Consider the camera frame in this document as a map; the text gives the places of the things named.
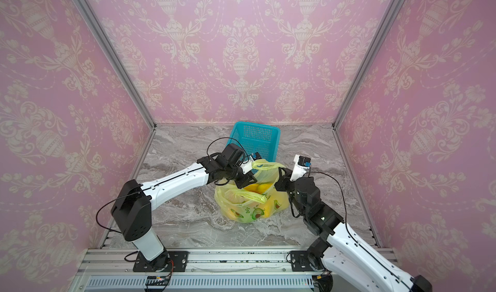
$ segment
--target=marble floor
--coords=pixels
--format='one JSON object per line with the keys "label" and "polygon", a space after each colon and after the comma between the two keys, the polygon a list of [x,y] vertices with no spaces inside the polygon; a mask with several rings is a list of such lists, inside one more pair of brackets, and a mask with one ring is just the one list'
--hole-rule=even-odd
{"label": "marble floor", "polygon": [[[365,241],[375,243],[330,124],[278,127],[281,138],[276,161],[291,167],[295,154],[311,157],[313,171],[329,173],[340,182],[348,210],[348,223]],[[206,155],[206,148],[213,140],[228,137],[232,128],[231,125],[159,126],[137,181],[164,177],[192,164]],[[221,151],[225,144],[225,140],[217,141],[210,147],[210,152]],[[313,177],[320,188],[322,200],[344,217],[337,184],[322,174],[314,174]],[[214,184],[189,190],[153,212],[153,228],[166,247],[307,246],[315,239],[302,219],[292,217],[289,208],[249,224],[231,221],[222,216],[214,200],[214,190]],[[110,248],[133,247],[120,234],[112,238],[110,245]]]}

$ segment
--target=avocado print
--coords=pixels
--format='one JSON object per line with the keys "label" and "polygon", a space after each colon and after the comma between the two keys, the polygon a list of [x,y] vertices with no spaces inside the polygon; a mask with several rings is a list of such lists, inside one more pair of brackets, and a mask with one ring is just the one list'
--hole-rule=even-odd
{"label": "avocado print", "polygon": [[234,212],[234,215],[237,216],[238,218],[244,218],[244,216],[234,211],[234,209],[231,209],[231,211]]}
{"label": "avocado print", "polygon": [[251,215],[251,218],[253,220],[256,220],[258,218],[260,218],[261,215],[264,214],[264,210],[263,209],[260,209],[260,208],[256,208],[255,210],[253,210],[253,214]]}

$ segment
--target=pink wallpaper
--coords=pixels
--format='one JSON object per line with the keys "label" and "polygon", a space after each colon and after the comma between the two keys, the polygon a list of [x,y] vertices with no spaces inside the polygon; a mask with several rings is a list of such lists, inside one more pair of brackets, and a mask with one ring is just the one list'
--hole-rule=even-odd
{"label": "pink wallpaper", "polygon": [[71,0],[0,12],[1,290],[62,292],[149,129]]}
{"label": "pink wallpaper", "polygon": [[389,0],[88,0],[157,123],[332,122]]}
{"label": "pink wallpaper", "polygon": [[496,290],[494,0],[406,0],[340,131],[372,218],[437,291]]}

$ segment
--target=yellow plastic bag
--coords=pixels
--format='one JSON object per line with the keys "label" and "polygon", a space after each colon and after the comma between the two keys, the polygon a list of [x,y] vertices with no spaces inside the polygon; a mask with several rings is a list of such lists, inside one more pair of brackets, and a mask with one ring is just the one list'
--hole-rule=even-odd
{"label": "yellow plastic bag", "polygon": [[257,185],[238,189],[234,181],[230,181],[215,187],[215,201],[222,214],[231,220],[248,223],[288,208],[288,194],[278,192],[274,187],[279,180],[279,167],[284,165],[258,159],[252,163],[252,168],[257,170],[254,175]]}

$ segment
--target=teal plastic basket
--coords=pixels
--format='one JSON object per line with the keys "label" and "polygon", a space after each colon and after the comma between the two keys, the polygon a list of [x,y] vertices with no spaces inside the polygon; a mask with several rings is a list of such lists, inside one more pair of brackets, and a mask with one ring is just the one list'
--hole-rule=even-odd
{"label": "teal plastic basket", "polygon": [[[239,140],[248,155],[258,152],[263,159],[275,162],[281,130],[277,127],[250,122],[237,122],[231,132],[231,138]],[[227,144],[238,144],[229,139]]]}

